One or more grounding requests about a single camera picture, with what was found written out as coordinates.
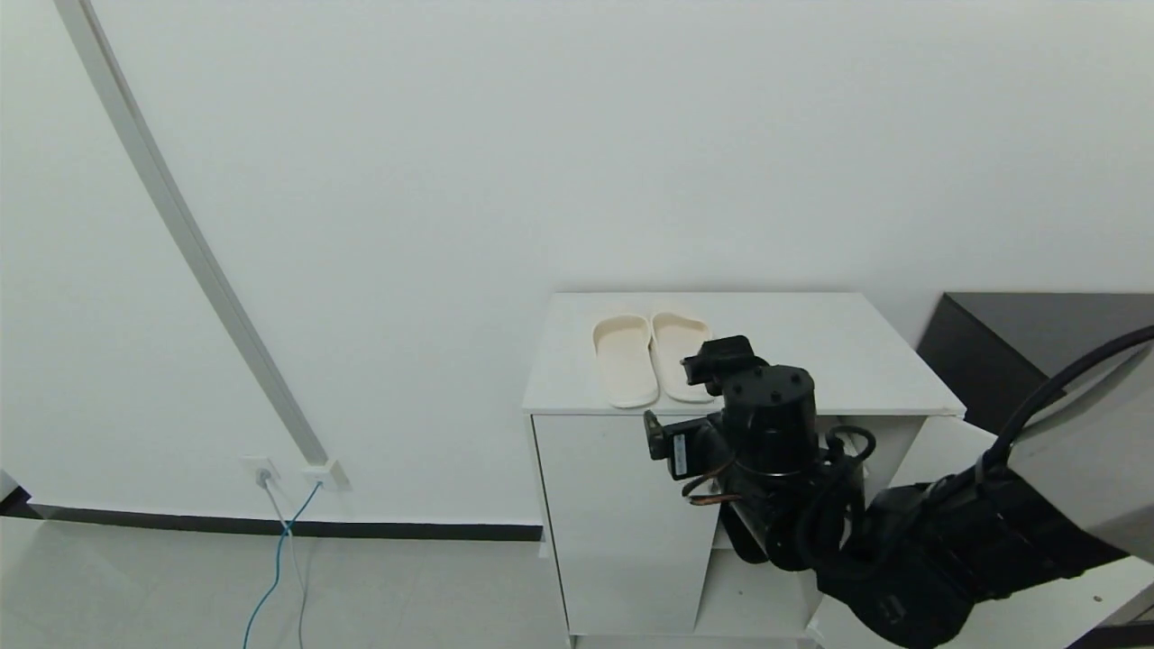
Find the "floor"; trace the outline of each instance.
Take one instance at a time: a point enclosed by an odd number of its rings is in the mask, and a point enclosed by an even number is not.
[[[276,540],[0,519],[0,647],[240,647]],[[297,553],[307,648],[564,647],[538,544],[298,539]],[[252,649],[298,647],[300,587],[285,568]]]

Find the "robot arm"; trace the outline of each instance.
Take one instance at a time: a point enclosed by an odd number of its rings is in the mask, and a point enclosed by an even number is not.
[[[742,559],[812,569],[818,589],[879,636],[929,649],[954,637],[980,602],[1129,554],[1154,558],[1154,359],[1133,352],[1151,340],[1154,327],[1056,375],[974,468],[884,490],[868,507],[862,463],[874,435],[834,426],[823,448],[808,372],[757,358],[743,336],[710,341],[683,365],[689,383],[725,406],[667,426],[646,412],[650,457],[688,479],[691,505],[720,505]],[[1122,352],[1131,356],[1106,380],[1027,428],[1063,388]],[[864,442],[861,453],[845,435]],[[710,493],[694,493],[705,485]]]

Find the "slipper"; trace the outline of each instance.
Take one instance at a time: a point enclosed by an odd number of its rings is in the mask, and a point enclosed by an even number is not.
[[[637,408],[657,401],[660,391],[649,344],[649,320],[640,315],[615,315],[593,327],[593,352],[605,396],[614,408]]]
[[[705,391],[705,386],[690,386],[685,382],[685,368],[681,366],[681,359],[696,355],[700,351],[702,343],[713,338],[709,326],[670,311],[653,314],[651,322],[653,366],[665,394],[688,403],[713,401]]]

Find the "cable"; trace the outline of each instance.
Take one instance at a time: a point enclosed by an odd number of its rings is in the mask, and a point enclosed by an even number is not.
[[[1018,435],[1021,434],[1021,431],[1026,427],[1029,418],[1049,403],[1050,400],[1058,396],[1063,388],[1078,380],[1079,376],[1089,372],[1095,366],[1109,360],[1111,357],[1151,341],[1154,341],[1154,324],[1118,336],[1117,338],[1100,345],[1086,356],[1082,356],[1078,360],[1065,366],[1061,372],[1051,376],[1036,390],[1034,390],[1034,394],[1026,397],[1026,401],[1021,402],[1021,405],[1019,405],[1018,409],[1014,410],[1013,415],[1010,416],[1010,420],[1006,422],[1005,426],[1002,426],[1002,431],[998,433],[998,439],[994,442],[994,446],[986,452],[986,456],[997,462],[1005,462],[1009,460],[1010,446],[1018,439]],[[990,468],[989,462],[983,462],[983,464],[986,468]]]
[[[842,442],[837,438],[837,433],[849,433],[864,439],[865,449],[855,456],[845,455]],[[830,473],[825,485],[822,486],[805,509],[802,510],[794,528],[794,546],[797,550],[797,555],[810,568],[820,569],[837,579],[868,579],[885,564],[897,543],[883,547],[878,555],[870,562],[856,561],[838,555],[840,553],[839,546],[844,528],[839,525],[835,530],[825,530],[831,534],[819,535],[817,527],[820,524],[818,514],[835,512],[838,516],[845,516],[845,512],[848,508],[850,529],[859,529],[864,517],[865,508],[864,503],[861,502],[861,492],[852,485],[847,487],[847,483],[856,473],[862,463],[870,455],[874,455],[874,450],[877,449],[877,438],[874,437],[874,433],[861,426],[840,424],[826,432],[825,443],[834,453],[833,471]],[[830,499],[833,502],[827,507],[826,501]]]
[[[297,561],[297,545],[293,543],[292,529],[288,525],[288,521],[285,520],[285,515],[280,513],[280,507],[277,506],[277,499],[272,497],[272,490],[269,488],[268,479],[260,480],[257,483],[264,493],[269,497],[269,502],[272,503],[272,509],[277,513],[277,519],[280,520],[280,525],[288,530],[288,555],[292,557],[293,572],[297,573],[297,583],[300,584],[300,614],[297,616],[297,644],[300,649],[305,649],[305,605],[308,603],[308,583],[305,577],[300,574],[300,562]]]
[[[721,502],[732,502],[734,500],[741,500],[741,494],[737,493],[715,493],[710,495],[690,495],[695,488],[702,486],[706,480],[715,478],[725,472],[734,463],[735,457],[730,457],[728,461],[724,462],[721,465],[705,471],[700,476],[685,483],[685,486],[681,487],[681,497],[689,501],[690,505],[698,507],[705,505],[718,505]]]
[[[1010,416],[1010,419],[1006,420],[1004,426],[1002,426],[1002,431],[998,432],[998,439],[995,440],[994,445],[990,446],[990,448],[977,460],[977,462],[982,465],[982,470],[989,472],[1006,464],[1010,460],[1010,449],[1013,446],[1013,442],[1021,434],[1031,417],[1049,403],[1050,400],[1058,396],[1063,388],[1078,380],[1079,376],[1089,372],[1099,364],[1109,360],[1111,357],[1138,345],[1146,344],[1151,341],[1154,341],[1154,324],[1136,329],[1095,348],[1089,353],[1086,353],[1078,360],[1074,360],[1070,365],[1065,366],[1061,372],[1039,386],[1039,388],[1026,397],[1026,401],[1021,402],[1021,405],[1014,410],[1013,415]],[[926,506],[937,505],[961,492],[964,488],[974,484],[976,473],[975,468],[969,468],[953,476],[929,493],[926,499]]]
[[[280,532],[280,538],[277,540],[277,566],[276,566],[276,574],[272,577],[272,585],[270,585],[269,590],[264,592],[264,596],[261,597],[261,600],[256,603],[256,607],[253,609],[253,614],[248,618],[248,625],[245,627],[245,641],[243,644],[241,644],[242,649],[248,649],[248,636],[249,634],[253,633],[253,622],[256,621],[256,614],[261,612],[261,606],[264,606],[264,603],[268,602],[269,596],[272,595],[272,591],[276,590],[277,585],[280,584],[280,551],[284,549],[285,537],[287,537],[288,532],[292,531],[292,527],[294,523],[297,523],[297,519],[300,517],[300,515],[305,512],[305,508],[308,507],[308,503],[313,501],[313,497],[316,495],[316,492],[320,490],[321,490],[321,483],[316,483],[316,486],[313,487],[313,492],[308,494],[308,499],[305,500],[305,503],[300,506],[300,509],[297,510],[292,520],[288,521],[288,524],[286,524],[284,527],[284,530],[282,530]]]

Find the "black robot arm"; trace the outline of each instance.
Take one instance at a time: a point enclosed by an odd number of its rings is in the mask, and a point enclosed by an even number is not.
[[[691,505],[720,505],[742,559],[812,569],[819,590],[890,642],[937,647],[979,602],[1127,555],[1082,531],[1004,463],[979,462],[965,480],[891,487],[867,508],[861,465],[876,440],[834,426],[823,448],[808,372],[770,365],[744,336],[706,342],[682,365],[690,385],[704,383],[725,405],[665,426],[646,412],[650,457],[688,480],[682,494]],[[849,453],[842,435],[864,448]],[[692,493],[706,484],[710,493]]]

